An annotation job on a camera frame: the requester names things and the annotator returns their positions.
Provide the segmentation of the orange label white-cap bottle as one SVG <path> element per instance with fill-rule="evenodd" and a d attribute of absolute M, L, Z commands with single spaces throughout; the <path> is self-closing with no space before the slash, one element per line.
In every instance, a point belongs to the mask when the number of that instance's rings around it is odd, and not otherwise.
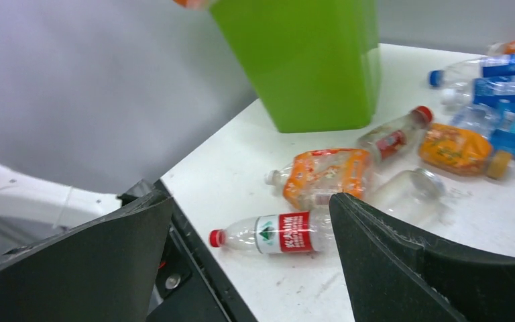
<path fill-rule="evenodd" d="M 203 10 L 208 9 L 216 0 L 174 0 L 175 3 L 187 9 Z"/>

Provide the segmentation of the crushed orange label bottle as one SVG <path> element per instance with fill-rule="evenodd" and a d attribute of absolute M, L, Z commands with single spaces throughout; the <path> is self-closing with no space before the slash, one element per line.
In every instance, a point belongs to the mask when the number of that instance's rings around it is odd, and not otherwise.
<path fill-rule="evenodd" d="M 332 195 L 348 193 L 363 199 L 372 179 L 370 152 L 355 148 L 311 150 L 296 155 L 291 163 L 265 176 L 295 209 L 326 207 Z"/>

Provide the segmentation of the green plastic bin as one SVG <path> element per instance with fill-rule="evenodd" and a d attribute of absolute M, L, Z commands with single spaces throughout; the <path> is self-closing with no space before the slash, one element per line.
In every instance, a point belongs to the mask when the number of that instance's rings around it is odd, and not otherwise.
<path fill-rule="evenodd" d="M 210 12 L 278 131 L 371 123 L 381 76 L 375 1 L 218 1 Z"/>

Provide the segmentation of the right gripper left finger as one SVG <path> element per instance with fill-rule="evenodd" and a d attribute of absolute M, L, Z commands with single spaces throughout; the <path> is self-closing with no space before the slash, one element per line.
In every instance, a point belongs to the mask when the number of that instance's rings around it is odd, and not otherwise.
<path fill-rule="evenodd" d="M 145 321 L 172 212 L 152 191 L 0 255 L 0 321 Z"/>

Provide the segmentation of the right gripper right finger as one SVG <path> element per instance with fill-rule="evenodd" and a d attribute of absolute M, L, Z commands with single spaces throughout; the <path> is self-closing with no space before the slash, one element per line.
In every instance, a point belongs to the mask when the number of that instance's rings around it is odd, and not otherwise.
<path fill-rule="evenodd" d="M 515 257 L 471 248 L 347 193 L 329 213 L 356 321 L 515 321 Z"/>

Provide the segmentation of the red label clear bottle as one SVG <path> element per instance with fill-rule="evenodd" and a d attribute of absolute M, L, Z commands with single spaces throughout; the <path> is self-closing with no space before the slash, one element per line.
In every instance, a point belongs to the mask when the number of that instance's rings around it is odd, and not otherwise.
<path fill-rule="evenodd" d="M 327 209 L 250 217 L 209 233 L 213 248 L 239 253 L 330 253 L 336 250 Z"/>

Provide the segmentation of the clear bottle without label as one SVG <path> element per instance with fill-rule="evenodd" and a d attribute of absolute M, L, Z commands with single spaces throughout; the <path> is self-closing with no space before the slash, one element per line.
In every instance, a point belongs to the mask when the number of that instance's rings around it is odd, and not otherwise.
<path fill-rule="evenodd" d="M 424 168 L 404 170 L 371 192 L 365 202 L 397 219 L 418 225 L 439 214 L 443 181 Z"/>

